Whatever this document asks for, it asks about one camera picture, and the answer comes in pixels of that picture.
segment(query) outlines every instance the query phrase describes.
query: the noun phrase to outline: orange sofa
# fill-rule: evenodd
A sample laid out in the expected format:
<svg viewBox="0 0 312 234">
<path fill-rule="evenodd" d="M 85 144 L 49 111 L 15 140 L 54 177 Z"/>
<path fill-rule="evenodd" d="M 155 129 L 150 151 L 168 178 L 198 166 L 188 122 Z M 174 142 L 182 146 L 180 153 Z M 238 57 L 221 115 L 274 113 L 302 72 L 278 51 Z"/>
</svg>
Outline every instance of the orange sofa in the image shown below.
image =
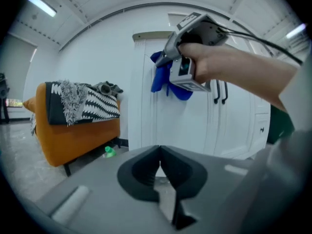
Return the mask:
<svg viewBox="0 0 312 234">
<path fill-rule="evenodd" d="M 35 101 L 28 104 L 32 104 L 31 109 L 36 114 L 36 135 L 50 165 L 66 164 L 120 135 L 119 119 L 73 126 L 50 125 L 45 94 L 46 84 L 42 83 L 37 88 L 36 97 L 30 99 Z"/>
</svg>

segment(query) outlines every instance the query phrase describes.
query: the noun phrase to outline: blue cloth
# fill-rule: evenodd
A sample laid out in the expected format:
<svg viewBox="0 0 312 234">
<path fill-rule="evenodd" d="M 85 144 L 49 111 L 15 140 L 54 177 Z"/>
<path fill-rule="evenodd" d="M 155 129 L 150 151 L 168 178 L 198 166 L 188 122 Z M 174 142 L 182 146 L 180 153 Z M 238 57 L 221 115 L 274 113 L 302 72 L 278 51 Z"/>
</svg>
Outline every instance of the blue cloth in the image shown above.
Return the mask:
<svg viewBox="0 0 312 234">
<path fill-rule="evenodd" d="M 160 55 L 161 51 L 153 53 L 151 56 L 151 60 L 155 63 Z M 164 64 L 164 66 L 162 67 L 156 68 L 156 73 L 153 80 L 151 92 L 153 93 L 158 92 L 161 90 L 162 85 L 167 84 L 167 96 L 169 95 L 169 89 L 171 89 L 171 91 L 178 99 L 188 100 L 192 96 L 193 92 L 175 86 L 169 81 L 171 67 L 172 61 Z"/>
</svg>

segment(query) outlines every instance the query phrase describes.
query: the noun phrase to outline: black cable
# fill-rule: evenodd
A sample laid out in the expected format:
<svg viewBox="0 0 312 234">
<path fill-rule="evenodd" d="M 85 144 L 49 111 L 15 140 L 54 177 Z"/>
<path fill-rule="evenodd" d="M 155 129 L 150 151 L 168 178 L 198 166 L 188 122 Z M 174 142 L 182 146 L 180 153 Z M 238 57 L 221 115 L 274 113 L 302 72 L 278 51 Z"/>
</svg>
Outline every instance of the black cable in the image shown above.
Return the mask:
<svg viewBox="0 0 312 234">
<path fill-rule="evenodd" d="M 240 31 L 236 31 L 236 30 L 233 30 L 233 29 L 229 29 L 229 28 L 227 28 L 225 26 L 222 26 L 222 25 L 219 25 L 219 24 L 217 24 L 217 23 L 215 23 L 213 21 L 204 21 L 204 22 L 208 22 L 208 23 L 211 23 L 211 24 L 214 24 L 214 25 L 218 26 L 219 28 L 223 28 L 223 29 L 228 30 L 228 32 L 227 32 L 227 31 L 224 31 L 224 30 L 220 29 L 225 34 L 230 34 L 230 35 L 233 35 L 233 36 L 236 35 L 236 36 L 247 36 L 247 37 L 250 37 L 252 40 L 256 40 L 256 41 L 261 42 L 261 43 L 263 43 L 265 45 L 268 45 L 268 46 L 270 46 L 270 47 L 272 47 L 274 49 L 277 49 L 278 51 L 280 51 L 280 52 L 284 53 L 285 55 L 287 55 L 289 58 L 293 59 L 299 65 L 301 65 L 303 63 L 302 60 L 298 59 L 297 57 L 295 57 L 294 55 L 289 53 L 286 49 L 282 48 L 281 46 L 278 46 L 275 43 L 272 43 L 270 41 L 261 39 L 259 37 L 254 36 L 254 35 L 251 35 L 251 34 L 247 34 L 247 33 L 244 33 L 244 32 L 240 32 Z"/>
</svg>

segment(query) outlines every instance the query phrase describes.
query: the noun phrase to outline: white cabinet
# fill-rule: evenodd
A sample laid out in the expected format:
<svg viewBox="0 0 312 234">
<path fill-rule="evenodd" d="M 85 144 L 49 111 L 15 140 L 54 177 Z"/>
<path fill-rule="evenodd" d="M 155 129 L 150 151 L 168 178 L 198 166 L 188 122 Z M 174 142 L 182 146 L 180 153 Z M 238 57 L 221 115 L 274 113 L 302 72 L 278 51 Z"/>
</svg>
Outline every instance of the white cabinet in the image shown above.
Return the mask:
<svg viewBox="0 0 312 234">
<path fill-rule="evenodd" d="M 270 105 L 253 94 L 227 83 L 211 81 L 211 93 L 194 92 L 179 100 L 166 86 L 151 93 L 156 68 L 152 53 L 161 51 L 166 39 L 135 42 L 128 103 L 129 150 L 149 145 L 172 145 L 207 155 L 247 158 L 261 150 L 267 140 Z"/>
</svg>

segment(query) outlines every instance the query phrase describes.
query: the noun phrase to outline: fluorescent light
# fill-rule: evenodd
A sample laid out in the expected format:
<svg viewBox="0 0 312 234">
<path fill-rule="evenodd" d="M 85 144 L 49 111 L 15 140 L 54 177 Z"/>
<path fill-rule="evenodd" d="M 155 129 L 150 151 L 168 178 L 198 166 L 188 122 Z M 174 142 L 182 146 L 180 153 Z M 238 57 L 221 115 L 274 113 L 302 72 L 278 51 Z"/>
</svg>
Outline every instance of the fluorescent light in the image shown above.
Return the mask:
<svg viewBox="0 0 312 234">
<path fill-rule="evenodd" d="M 301 25 L 299 25 L 298 27 L 296 27 L 295 29 L 291 30 L 287 35 L 286 38 L 292 38 L 293 36 L 297 35 L 298 33 L 300 33 L 301 31 L 303 31 L 306 28 L 306 25 L 303 23 Z"/>
<path fill-rule="evenodd" d="M 32 55 L 31 58 L 30 58 L 30 62 L 33 60 L 36 51 L 37 51 L 37 49 L 34 50 L 33 55 Z"/>
<path fill-rule="evenodd" d="M 33 3 L 35 6 L 39 7 L 41 10 L 43 10 L 45 13 L 49 14 L 50 16 L 54 17 L 56 14 L 56 11 L 52 9 L 48 4 L 43 2 L 42 0 L 28 0 L 31 3 Z"/>
</svg>

